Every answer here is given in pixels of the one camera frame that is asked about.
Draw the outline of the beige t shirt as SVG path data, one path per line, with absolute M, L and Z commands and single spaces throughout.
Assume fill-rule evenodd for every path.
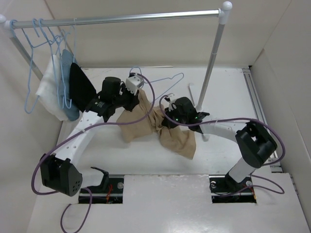
M 156 133 L 164 148 L 192 160 L 196 151 L 194 132 L 182 130 L 179 126 L 173 129 L 162 126 L 161 122 L 164 119 L 164 115 L 160 107 L 154 107 L 144 120 L 135 124 L 129 124 L 129 122 L 145 116 L 152 106 L 143 90 L 139 91 L 138 100 L 139 104 L 132 111 L 124 110 L 117 119 L 117 123 L 125 123 L 125 125 L 119 126 L 123 140 L 126 143 L 130 143 L 135 139 Z

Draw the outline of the light blue wire hanger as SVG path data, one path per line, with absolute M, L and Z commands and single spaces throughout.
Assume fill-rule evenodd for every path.
M 129 70 L 129 76 L 131 74 L 139 74 L 143 75 L 142 69 L 139 66 L 134 66 Z M 163 92 L 155 92 L 155 100 L 160 99 L 163 95 L 167 95 L 169 91 L 171 91 L 175 86 L 177 86 L 185 77 L 185 74 L 183 72 L 176 73 L 170 77 L 160 77 L 155 78 L 154 80 L 151 80 L 150 83 L 152 84 L 161 84 L 163 87 L 165 87 L 165 90 Z

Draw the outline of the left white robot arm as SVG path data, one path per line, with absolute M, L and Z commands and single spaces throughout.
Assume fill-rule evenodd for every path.
M 100 193 L 108 188 L 106 171 L 94 166 L 79 170 L 78 163 L 97 127 L 110 125 L 108 120 L 116 109 L 131 111 L 138 105 L 139 89 L 143 85 L 144 78 L 131 73 L 124 82 L 117 77 L 106 77 L 100 92 L 90 82 L 86 83 L 86 90 L 81 85 L 71 86 L 71 97 L 84 112 L 67 139 L 41 157 L 36 170 L 45 187 L 70 197 L 90 186 Z

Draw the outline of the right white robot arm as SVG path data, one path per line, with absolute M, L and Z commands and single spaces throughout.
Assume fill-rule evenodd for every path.
M 239 147 L 241 158 L 226 173 L 222 186 L 229 192 L 237 192 L 246 185 L 246 178 L 261 168 L 277 149 L 276 141 L 266 130 L 267 126 L 256 119 L 212 119 L 210 113 L 198 112 L 187 97 L 174 98 L 173 94 L 161 97 L 168 102 L 161 108 L 164 114 L 162 125 L 173 129 L 177 126 L 189 130 L 228 139 Z

